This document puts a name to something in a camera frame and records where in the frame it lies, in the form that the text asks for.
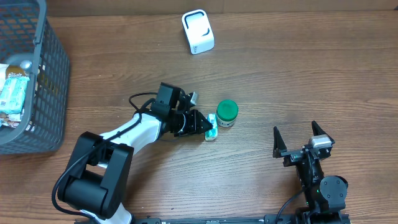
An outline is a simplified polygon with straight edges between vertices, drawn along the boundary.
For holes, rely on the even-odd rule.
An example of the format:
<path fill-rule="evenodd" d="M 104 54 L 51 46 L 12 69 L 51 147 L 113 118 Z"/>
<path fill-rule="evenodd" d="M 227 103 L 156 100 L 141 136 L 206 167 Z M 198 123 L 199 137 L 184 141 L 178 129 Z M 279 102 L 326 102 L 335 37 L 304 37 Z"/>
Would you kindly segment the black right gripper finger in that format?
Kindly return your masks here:
<path fill-rule="evenodd" d="M 312 121 L 312 131 L 314 136 L 325 135 L 326 132 L 318 125 L 316 121 Z"/>
<path fill-rule="evenodd" d="M 273 135 L 274 135 L 274 147 L 273 147 L 273 158 L 280 158 L 282 157 L 282 153 L 287 151 L 287 147 L 285 145 L 282 136 L 280 135 L 280 131 L 278 130 L 277 126 L 273 128 Z"/>

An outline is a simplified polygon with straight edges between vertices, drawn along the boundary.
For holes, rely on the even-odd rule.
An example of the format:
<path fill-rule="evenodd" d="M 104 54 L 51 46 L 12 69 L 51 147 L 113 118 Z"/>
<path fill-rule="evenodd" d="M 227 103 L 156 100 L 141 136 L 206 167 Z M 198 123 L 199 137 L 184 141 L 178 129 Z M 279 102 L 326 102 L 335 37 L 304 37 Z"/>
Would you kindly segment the teal tissue pack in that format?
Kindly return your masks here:
<path fill-rule="evenodd" d="M 216 115 L 213 113 L 208 114 L 207 120 L 212 124 L 212 128 L 205 132 L 205 140 L 214 141 L 218 137 L 218 123 Z"/>

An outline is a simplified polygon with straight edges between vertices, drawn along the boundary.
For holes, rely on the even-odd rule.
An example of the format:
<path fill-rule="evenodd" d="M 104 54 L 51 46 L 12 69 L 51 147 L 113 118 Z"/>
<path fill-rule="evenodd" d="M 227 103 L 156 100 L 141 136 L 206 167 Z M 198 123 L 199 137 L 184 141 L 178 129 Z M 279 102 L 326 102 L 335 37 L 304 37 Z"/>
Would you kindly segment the green lid jar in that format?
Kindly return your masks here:
<path fill-rule="evenodd" d="M 233 100 L 221 101 L 216 109 L 217 123 L 221 127 L 231 127 L 238 116 L 239 108 Z"/>

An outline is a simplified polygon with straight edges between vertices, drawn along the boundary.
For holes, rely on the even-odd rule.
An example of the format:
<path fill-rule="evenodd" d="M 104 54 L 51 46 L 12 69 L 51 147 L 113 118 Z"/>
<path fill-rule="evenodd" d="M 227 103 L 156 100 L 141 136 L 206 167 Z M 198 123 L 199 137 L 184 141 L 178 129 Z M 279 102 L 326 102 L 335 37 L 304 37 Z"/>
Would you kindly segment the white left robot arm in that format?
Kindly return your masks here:
<path fill-rule="evenodd" d="M 59 212 L 86 217 L 88 223 L 133 223 L 123 205 L 133 156 L 165 133 L 203 134 L 213 126 L 195 109 L 196 92 L 161 83 L 122 126 L 103 134 L 79 136 L 65 171 L 56 181 L 52 204 Z"/>

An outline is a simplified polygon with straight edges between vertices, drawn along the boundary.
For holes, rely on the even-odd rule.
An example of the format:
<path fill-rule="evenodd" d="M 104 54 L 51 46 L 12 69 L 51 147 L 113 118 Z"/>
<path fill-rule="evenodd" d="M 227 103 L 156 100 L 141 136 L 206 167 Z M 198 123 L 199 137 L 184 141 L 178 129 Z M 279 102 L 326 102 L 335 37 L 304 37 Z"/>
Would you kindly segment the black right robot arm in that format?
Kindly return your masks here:
<path fill-rule="evenodd" d="M 279 129 L 273 128 L 274 158 L 282 158 L 285 167 L 294 166 L 302 189 L 288 199 L 279 209 L 273 223 L 350 223 L 348 215 L 341 213 L 346 208 L 348 181 L 338 175 L 325 176 L 320 162 L 331 156 L 335 140 L 316 121 L 312 121 L 313 136 L 301 149 L 287 149 Z M 284 209 L 303 194 L 306 207 L 296 209 L 293 215 L 282 217 Z"/>

